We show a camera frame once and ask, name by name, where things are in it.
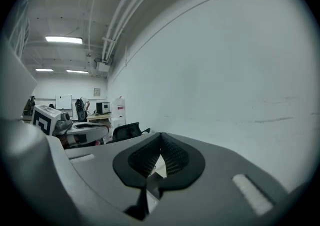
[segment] ceiling beam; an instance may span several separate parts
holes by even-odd
[[[37,47],[48,47],[48,48],[72,48],[89,51],[88,44],[69,44],[69,43],[49,43],[44,41],[28,42],[26,48],[37,48]],[[103,46],[90,45],[92,53],[102,53]]]

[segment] pipe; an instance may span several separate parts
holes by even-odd
[[[90,69],[91,69],[91,74],[93,75],[92,71],[92,65],[91,65],[91,44],[90,44],[90,35],[91,35],[91,21],[92,21],[92,12],[94,10],[94,5],[95,5],[95,0],[92,0],[91,4],[91,10],[90,10],[90,17],[89,17],[89,33],[88,33],[88,48],[89,48],[89,62],[90,62]]]
[[[114,33],[114,36],[113,36],[113,40],[115,40],[115,43],[118,41],[123,29],[125,28],[125,26],[127,25],[127,23],[129,22],[130,18],[133,16],[133,14],[136,12],[136,10],[138,9],[138,7],[142,4],[142,2],[144,0],[140,0],[136,5],[135,3],[137,2],[138,0],[132,0],[132,2],[129,4],[129,6],[127,7],[126,11],[124,12],[117,28],[116,28],[116,31]],[[106,61],[108,62],[109,58],[110,58],[110,55],[115,47],[115,43],[111,43],[110,46],[109,46],[109,49],[108,49],[108,52],[107,52],[107,59]]]
[[[118,5],[118,7],[116,8],[115,13],[114,13],[114,15],[113,15],[113,17],[112,17],[111,23],[110,23],[110,25],[109,25],[108,31],[107,31],[106,36],[105,36],[107,39],[110,38],[111,31],[112,31],[113,28],[114,28],[114,25],[115,25],[115,23],[116,23],[116,20],[117,20],[117,18],[118,18],[118,15],[119,15],[119,13],[120,13],[120,10],[121,10],[122,7],[125,5],[126,1],[127,1],[127,0],[121,0],[120,3],[119,3],[119,5]],[[107,48],[107,41],[105,40],[105,41],[104,41],[104,45],[103,45],[103,51],[102,51],[102,61],[104,61],[104,60],[105,60],[105,57],[106,57],[106,56],[105,56],[105,55],[106,55],[106,48]]]

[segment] white wall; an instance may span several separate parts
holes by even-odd
[[[110,100],[124,96],[127,123],[232,149],[291,191],[319,155],[314,23],[300,0],[147,0]]]
[[[104,78],[94,78],[83,75],[51,75],[48,73],[35,74],[37,86],[32,95],[35,96],[37,105],[56,105],[56,95],[72,95],[73,120],[77,120],[75,103],[77,99],[86,97],[90,101],[89,113],[96,109],[96,102],[107,101],[107,81]],[[100,88],[100,97],[94,97],[94,88]]]

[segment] ceiling light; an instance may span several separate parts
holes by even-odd
[[[82,44],[82,38],[74,37],[47,36],[46,40],[48,42]]]
[[[39,71],[39,72],[53,72],[52,69],[36,69],[36,71]]]
[[[88,71],[77,71],[77,70],[67,70],[69,73],[80,73],[80,74],[88,74]]]

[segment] table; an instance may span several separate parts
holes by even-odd
[[[105,114],[105,115],[99,115],[99,116],[88,116],[86,119],[88,122],[96,121],[96,120],[104,120],[104,119],[110,119],[111,114]]]

